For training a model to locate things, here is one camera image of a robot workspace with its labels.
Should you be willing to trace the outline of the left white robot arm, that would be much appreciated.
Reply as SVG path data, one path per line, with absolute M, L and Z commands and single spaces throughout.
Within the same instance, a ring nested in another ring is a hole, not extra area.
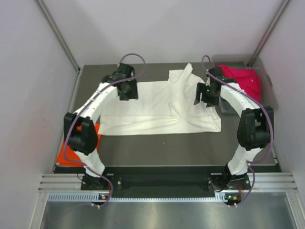
M 103 175 L 105 165 L 97 153 L 99 142 L 95 125 L 102 111 L 114 99 L 123 101 L 138 98 L 135 69 L 120 63 L 111 75 L 102 78 L 96 91 L 73 113 L 64 116 L 64 150 L 71 149 L 80 159 L 85 169 L 83 181 L 97 189 L 103 189 L 108 184 L 108 178 Z

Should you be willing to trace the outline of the white t shirt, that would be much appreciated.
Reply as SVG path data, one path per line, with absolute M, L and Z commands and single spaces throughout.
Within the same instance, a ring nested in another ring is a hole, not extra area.
M 203 80 L 184 69 L 170 70 L 166 81 L 138 83 L 139 98 L 113 100 L 100 116 L 100 135 L 161 135 L 221 131 L 213 107 L 194 105 L 196 86 Z

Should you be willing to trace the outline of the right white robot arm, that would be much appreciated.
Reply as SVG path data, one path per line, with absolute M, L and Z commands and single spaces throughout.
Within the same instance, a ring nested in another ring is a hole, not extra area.
M 240 117 L 236 134 L 238 147 L 225 165 L 221 179 L 226 188 L 232 189 L 245 176 L 256 155 L 266 146 L 272 146 L 274 111 L 249 96 L 234 78 L 225 77 L 220 67 L 207 70 L 206 75 L 208 81 L 196 86 L 194 104 L 218 106 L 219 99 L 223 98 Z

